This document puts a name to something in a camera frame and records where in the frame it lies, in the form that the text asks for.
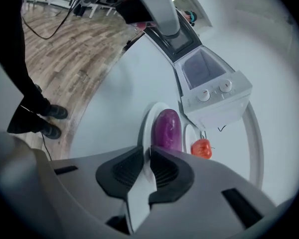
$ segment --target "black pants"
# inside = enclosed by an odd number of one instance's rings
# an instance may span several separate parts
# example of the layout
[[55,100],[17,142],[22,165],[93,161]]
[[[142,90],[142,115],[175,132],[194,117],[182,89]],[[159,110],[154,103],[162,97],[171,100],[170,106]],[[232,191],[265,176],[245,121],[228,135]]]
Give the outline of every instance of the black pants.
[[85,13],[87,6],[81,6],[80,4],[78,6],[76,6],[73,10],[73,13],[77,16],[83,16],[83,14]]
[[25,64],[24,32],[19,10],[12,10],[8,16],[0,17],[0,63],[24,95],[7,131],[10,133],[41,131],[45,120],[36,114],[46,115],[51,104],[29,77]]

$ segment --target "black shoe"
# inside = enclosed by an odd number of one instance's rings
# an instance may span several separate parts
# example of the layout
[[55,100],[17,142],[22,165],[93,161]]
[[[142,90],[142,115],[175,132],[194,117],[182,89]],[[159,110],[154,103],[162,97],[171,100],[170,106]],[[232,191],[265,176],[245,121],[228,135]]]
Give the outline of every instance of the black shoe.
[[61,136],[61,129],[59,129],[57,126],[52,125],[48,122],[46,122],[43,126],[43,130],[40,131],[43,135],[45,135],[47,138],[50,139],[58,139]]
[[50,111],[44,116],[54,117],[58,120],[66,119],[66,117],[68,117],[68,111],[62,106],[51,105]]

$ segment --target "tomato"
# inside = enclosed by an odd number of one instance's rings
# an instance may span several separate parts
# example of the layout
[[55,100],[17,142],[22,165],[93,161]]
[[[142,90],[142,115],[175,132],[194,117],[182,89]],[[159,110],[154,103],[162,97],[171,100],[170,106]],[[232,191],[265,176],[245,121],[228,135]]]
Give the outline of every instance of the tomato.
[[209,140],[207,139],[200,139],[197,140],[192,146],[191,146],[191,154],[203,157],[206,159],[211,158],[212,152]]

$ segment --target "white knob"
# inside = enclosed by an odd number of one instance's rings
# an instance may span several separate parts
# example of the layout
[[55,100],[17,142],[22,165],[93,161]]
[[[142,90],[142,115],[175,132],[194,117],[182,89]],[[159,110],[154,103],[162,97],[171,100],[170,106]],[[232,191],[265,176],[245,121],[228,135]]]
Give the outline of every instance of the white knob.
[[208,101],[210,99],[210,93],[209,93],[208,90],[203,90],[197,97],[202,102],[205,102],[205,101]]
[[230,80],[221,80],[219,84],[219,89],[221,92],[230,92],[233,88],[233,84],[231,83]]

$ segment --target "person's leg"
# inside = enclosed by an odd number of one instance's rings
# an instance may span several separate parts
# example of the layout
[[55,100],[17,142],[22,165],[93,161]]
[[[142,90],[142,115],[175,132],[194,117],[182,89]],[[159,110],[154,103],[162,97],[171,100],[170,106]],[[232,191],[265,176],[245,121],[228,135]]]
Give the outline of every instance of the person's leg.
[[79,4],[78,6],[76,6],[73,10],[74,15],[78,15],[81,9],[81,5]]
[[78,13],[78,16],[82,17],[83,14],[85,13],[86,8],[87,8],[86,6],[82,6],[79,13]]
[[8,126],[8,133],[41,132],[50,139],[57,139],[61,136],[61,130],[40,118],[22,106],[19,106]]
[[0,20],[0,63],[15,86],[23,93],[20,105],[43,116],[65,119],[67,110],[52,106],[43,97],[28,75],[25,63],[25,43],[20,12],[11,13]]

